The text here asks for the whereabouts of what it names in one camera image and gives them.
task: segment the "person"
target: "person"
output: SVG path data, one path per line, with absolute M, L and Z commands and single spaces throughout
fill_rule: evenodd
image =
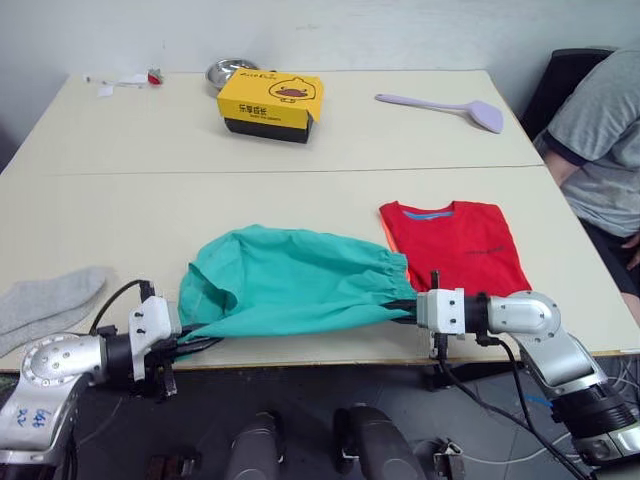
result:
M 640 326 L 640 43 L 597 65 L 536 147 Z

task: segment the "metal bowl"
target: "metal bowl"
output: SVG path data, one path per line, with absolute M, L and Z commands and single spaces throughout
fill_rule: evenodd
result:
M 228 60 L 220 60 L 209 67 L 205 76 L 207 80 L 213 84 L 218 90 L 222 90 L 222 87 L 229 81 L 231 75 L 239 68 L 250 68 L 252 70 L 258 70 L 258 66 L 250 62 L 249 60 L 243 60 L 241 58 L 232 58 Z

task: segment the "table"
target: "table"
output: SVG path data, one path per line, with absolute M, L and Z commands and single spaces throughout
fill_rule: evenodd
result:
M 498 204 L 534 289 L 596 354 L 640 346 L 640 330 L 547 170 L 523 168 L 367 172 L 0 176 L 0 291 L 87 265 L 114 269 L 108 290 L 136 277 L 178 295 L 187 262 L 208 241 L 253 223 L 309 228 L 385 245 L 377 207 L 399 200 L 440 208 L 452 200 Z M 104 324 L 126 325 L 135 295 Z M 90 319 L 77 327 L 86 332 Z M 225 340 L 178 368 L 426 360 L 416 328 L 391 322 L 323 335 Z M 502 359 L 469 338 L 459 360 Z M 16 369 L 20 351 L 0 359 Z
M 325 101 L 308 144 L 238 138 L 202 74 L 169 74 L 157 89 L 98 86 L 70 77 L 4 175 L 324 172 L 542 165 L 484 71 L 320 72 Z M 463 114 L 381 103 L 394 93 L 446 103 L 484 100 L 505 118 L 500 135 Z

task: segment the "black chair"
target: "black chair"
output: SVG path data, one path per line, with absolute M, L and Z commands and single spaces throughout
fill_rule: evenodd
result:
M 555 50 L 551 54 L 549 65 L 520 119 L 531 140 L 549 125 L 567 97 L 593 67 L 611 53 L 611 50 L 569 48 Z

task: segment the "cartoon duck print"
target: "cartoon duck print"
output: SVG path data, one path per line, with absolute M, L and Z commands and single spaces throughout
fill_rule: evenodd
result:
M 283 80 L 271 85 L 269 94 L 279 98 L 281 102 L 295 103 L 296 100 L 311 100 L 316 98 L 316 87 L 305 82 L 300 77 Z

